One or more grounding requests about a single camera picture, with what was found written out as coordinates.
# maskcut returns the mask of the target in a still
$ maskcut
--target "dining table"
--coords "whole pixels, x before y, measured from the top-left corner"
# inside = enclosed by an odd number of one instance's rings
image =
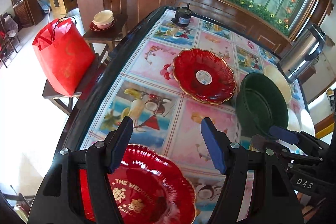
[[[251,137],[242,131],[235,112],[240,84],[249,73],[276,68],[280,56],[202,15],[193,14],[189,26],[177,30],[171,21],[175,11],[168,6],[154,10],[111,51],[74,106],[55,153],[64,147],[87,149],[129,116],[133,120],[129,143],[146,146],[177,164],[195,189],[194,223],[201,224],[211,216],[225,181],[204,143],[201,121],[209,117],[231,142],[249,149]],[[230,100],[205,104],[182,91],[172,73],[173,60],[192,48],[215,53],[232,69],[236,89]],[[300,82],[295,80],[290,87],[287,107],[297,115],[308,110]],[[252,187],[253,172],[249,172],[238,220],[247,217]]]

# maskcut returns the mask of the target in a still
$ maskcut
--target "green bowl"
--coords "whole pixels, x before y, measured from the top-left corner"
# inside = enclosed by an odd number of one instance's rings
[[[288,110],[280,90],[272,80],[257,72],[246,75],[241,82],[236,114],[241,135],[250,138],[256,134],[272,138],[268,134],[271,126],[288,126]]]

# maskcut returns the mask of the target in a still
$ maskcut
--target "black cord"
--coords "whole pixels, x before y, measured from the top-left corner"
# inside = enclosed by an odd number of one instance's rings
[[[55,24],[55,27],[53,28],[52,30],[52,33],[51,33],[51,40],[54,41],[55,40],[55,31],[56,31],[56,27],[57,25],[61,22],[60,20],[63,19],[63,18],[71,18],[71,17],[61,17]],[[76,18],[75,17],[72,17],[74,20],[75,20],[75,25],[77,24],[77,21],[76,21]]]

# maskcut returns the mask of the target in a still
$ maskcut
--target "silver screw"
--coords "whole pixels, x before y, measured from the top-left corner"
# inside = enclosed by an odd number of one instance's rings
[[[104,142],[103,141],[97,141],[95,144],[94,144],[95,147],[97,148],[101,148],[104,146]]]
[[[66,153],[69,152],[69,149],[68,148],[62,148],[59,152],[60,152],[61,155],[65,155]]]
[[[239,143],[230,143],[230,146],[234,149],[237,149],[237,148],[239,148],[240,145],[239,145]]]
[[[273,152],[272,149],[266,149],[266,154],[269,155],[269,156],[273,156],[274,152]]]

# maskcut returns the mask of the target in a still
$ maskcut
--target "table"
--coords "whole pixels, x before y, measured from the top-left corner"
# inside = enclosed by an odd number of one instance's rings
[[[47,79],[44,85],[43,93],[42,93],[43,98],[49,99],[49,101],[52,102],[55,106],[57,106],[61,111],[63,111],[67,115],[70,115],[72,108],[73,108],[74,97],[79,97],[82,94],[83,90],[85,89],[87,84],[90,82],[94,74],[96,73],[99,64],[100,64],[99,54],[96,54],[94,61],[92,62],[90,67],[87,69],[82,80],[78,84],[78,87],[76,88],[75,93],[73,94],[73,97],[67,97],[55,91]],[[68,105],[62,102],[61,98],[69,98]]]
[[[172,35],[172,17],[174,11],[167,7],[155,10],[111,52],[110,63],[91,94],[70,115],[56,151],[62,147],[86,149],[104,140],[128,115],[134,122],[130,143],[148,146],[177,163],[196,189],[200,214],[194,223],[206,223],[225,178],[212,164],[200,122],[210,117],[232,142],[248,149],[250,138],[242,134],[235,114],[236,95],[248,73],[262,73],[265,66],[275,66],[278,56],[242,33],[199,15],[192,17],[188,31]],[[172,61],[181,50],[193,47],[210,50],[226,60],[237,82],[231,100],[221,105],[202,104],[179,88],[170,73]],[[299,113],[306,108],[304,94],[298,81],[291,88],[293,98],[288,107]],[[160,112],[155,105],[161,106]],[[247,215],[252,186],[253,172],[249,172],[238,220]]]
[[[116,47],[116,40],[121,39],[126,36],[126,21],[127,15],[114,15],[116,23],[113,27],[104,30],[104,31],[92,31],[89,29],[83,35],[83,38],[86,40],[90,48],[95,52],[93,48],[93,43],[105,44],[105,48],[101,54],[103,58],[105,52],[110,53]]]

